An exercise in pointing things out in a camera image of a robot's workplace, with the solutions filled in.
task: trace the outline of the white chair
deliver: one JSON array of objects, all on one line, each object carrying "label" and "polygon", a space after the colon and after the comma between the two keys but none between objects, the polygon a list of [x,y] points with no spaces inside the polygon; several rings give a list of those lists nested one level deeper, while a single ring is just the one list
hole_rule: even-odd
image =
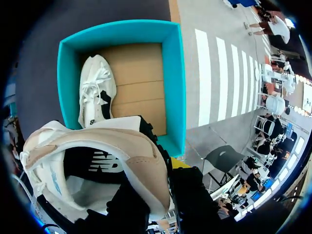
[{"label": "white chair", "polygon": [[258,93],[258,95],[261,95],[261,98],[259,98],[258,100],[260,100],[260,105],[259,105],[259,101],[258,101],[258,103],[257,103],[257,108],[264,108],[264,109],[266,109],[267,107],[264,105],[262,105],[262,103],[263,103],[263,96],[266,96],[266,97],[268,97],[269,95],[267,95],[267,94],[265,94],[265,93]]},{"label": "white chair", "polygon": [[[268,132],[266,132],[266,131],[264,130],[264,125],[265,125],[267,122],[271,122],[270,128],[269,128],[269,131],[268,131]],[[260,130],[260,131],[262,131],[262,132],[264,132],[265,134],[271,136],[271,135],[272,135],[272,132],[273,132],[273,129],[274,129],[274,126],[275,126],[275,123],[274,123],[273,121],[268,120],[268,119],[266,119],[266,118],[263,118],[263,117],[261,117],[261,116],[257,116],[253,127],[256,128],[256,129],[258,129],[258,130]]]},{"label": "white chair", "polygon": [[285,100],[279,96],[268,96],[266,101],[268,111],[273,115],[281,115],[285,110]]}]

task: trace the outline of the black sleeve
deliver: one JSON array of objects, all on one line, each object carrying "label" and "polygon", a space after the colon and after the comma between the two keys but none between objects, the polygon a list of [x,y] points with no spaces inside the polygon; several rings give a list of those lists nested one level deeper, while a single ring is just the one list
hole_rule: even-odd
[{"label": "black sleeve", "polygon": [[261,180],[257,177],[255,177],[255,180],[257,181],[257,184],[260,185],[261,184]]},{"label": "black sleeve", "polygon": [[270,115],[267,119],[271,120],[271,121],[274,121],[274,117],[272,115]]}]

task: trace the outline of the chair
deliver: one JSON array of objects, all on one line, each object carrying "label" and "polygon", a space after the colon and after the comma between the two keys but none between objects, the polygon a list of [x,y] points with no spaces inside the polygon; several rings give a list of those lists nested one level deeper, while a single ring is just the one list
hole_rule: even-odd
[{"label": "chair", "polygon": [[236,152],[235,149],[233,149],[230,145],[225,145],[211,151],[203,159],[207,160],[212,167],[224,172],[224,176],[222,177],[221,181],[218,181],[210,172],[208,172],[210,177],[220,187],[222,187],[224,184],[228,182],[227,176],[229,176],[230,179],[233,178],[233,176],[229,173],[229,171],[244,157],[245,157],[244,155]]},{"label": "chair", "polygon": [[266,109],[267,107],[262,105],[262,103],[263,103],[263,96],[268,97],[269,95],[267,95],[267,94],[265,94],[265,93],[261,93],[261,92],[259,92],[258,95],[261,95],[261,99],[260,99],[260,102],[261,102],[261,103],[260,103],[260,105],[257,105],[257,108],[264,108],[264,109]]},{"label": "chair", "polygon": [[[265,123],[267,123],[268,121],[271,122],[271,125],[270,125],[270,128],[269,128],[269,131],[266,132],[266,131],[264,130],[264,125],[265,125]],[[273,121],[268,120],[268,119],[266,119],[266,118],[263,118],[263,117],[261,117],[261,116],[257,116],[253,127],[256,128],[256,129],[258,129],[258,130],[260,130],[260,131],[262,131],[262,132],[264,132],[265,134],[271,136],[271,135],[272,135],[272,132],[273,132],[273,129],[274,129],[274,126],[275,126],[275,123],[274,123]]]},{"label": "chair", "polygon": [[266,107],[271,114],[281,115],[285,110],[285,100],[279,96],[269,96]]}]

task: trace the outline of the white crosswalk stripe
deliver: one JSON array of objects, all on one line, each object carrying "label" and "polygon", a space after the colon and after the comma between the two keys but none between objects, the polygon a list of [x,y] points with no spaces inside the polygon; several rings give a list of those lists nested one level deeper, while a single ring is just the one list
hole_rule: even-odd
[{"label": "white crosswalk stripe", "polygon": [[210,121],[211,65],[207,34],[195,29],[199,64],[199,120],[198,125]]},{"label": "white crosswalk stripe", "polygon": [[225,119],[228,101],[228,62],[224,40],[216,38],[216,43],[218,46],[220,67],[220,99],[218,113],[218,121],[220,121]]},{"label": "white crosswalk stripe", "polygon": [[267,36],[266,35],[262,35],[262,39],[269,45],[270,44],[270,42],[269,42],[269,39],[267,38]]},{"label": "white crosswalk stripe", "polygon": [[233,56],[233,67],[234,67],[234,91],[233,91],[233,108],[232,115],[234,117],[237,115],[238,110],[238,100],[239,100],[239,62],[238,62],[238,51],[237,47],[231,45],[232,48],[232,56]]},{"label": "white crosswalk stripe", "polygon": [[271,60],[271,53],[268,51],[267,48],[264,47],[265,53],[269,56],[269,59]]},{"label": "white crosswalk stripe", "polygon": [[243,57],[243,77],[244,77],[244,89],[243,89],[243,101],[242,101],[242,111],[241,114],[246,112],[246,105],[247,105],[247,92],[248,92],[248,66],[247,66],[247,57],[246,53],[242,51]]},{"label": "white crosswalk stripe", "polygon": [[[255,73],[260,75],[259,63],[256,60],[254,61],[254,66],[255,66]],[[258,105],[258,98],[259,98],[258,93],[259,93],[259,81],[256,80],[254,84],[254,105],[253,105],[254,110],[257,108],[257,105]]]},{"label": "white crosswalk stripe", "polygon": [[255,110],[261,81],[255,80],[255,73],[259,74],[255,58],[206,32],[195,29],[195,37],[199,68],[198,126]]},{"label": "white crosswalk stripe", "polygon": [[261,20],[259,19],[259,16],[252,10],[252,13],[253,13],[253,17],[255,18],[255,20],[260,23]]},{"label": "white crosswalk stripe", "polygon": [[250,64],[250,99],[249,99],[249,107],[248,112],[252,111],[253,108],[253,100],[254,100],[254,62],[253,58],[249,56],[249,64]]},{"label": "white crosswalk stripe", "polygon": [[266,48],[271,51],[271,47],[269,46],[270,44],[268,44],[263,38],[262,38],[262,41],[264,43],[264,45],[266,46]]}]

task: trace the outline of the new balance sneaker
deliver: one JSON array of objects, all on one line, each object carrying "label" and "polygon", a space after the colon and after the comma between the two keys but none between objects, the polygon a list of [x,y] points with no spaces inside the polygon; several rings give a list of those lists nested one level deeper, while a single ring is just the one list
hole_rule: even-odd
[{"label": "new balance sneaker", "polygon": [[116,92],[115,79],[108,62],[100,55],[89,57],[80,75],[80,125],[85,128],[112,118],[111,106]]},{"label": "new balance sneaker", "polygon": [[86,217],[86,209],[105,209],[104,204],[112,199],[118,185],[85,180],[80,191],[73,194],[65,177],[77,173],[74,171],[74,157],[69,160],[72,161],[71,169],[66,166],[66,150],[95,149],[95,152],[106,152],[107,155],[100,155],[105,158],[94,158],[93,161],[111,158],[114,162],[108,166],[105,161],[93,162],[100,166],[88,168],[97,172],[109,169],[120,173],[121,166],[131,186],[149,206],[151,220],[163,218],[170,204],[167,168],[157,146],[138,131],[140,122],[140,117],[125,117],[97,122],[82,130],[70,130],[57,121],[51,121],[32,133],[20,158],[34,195],[44,195],[71,221]]}]

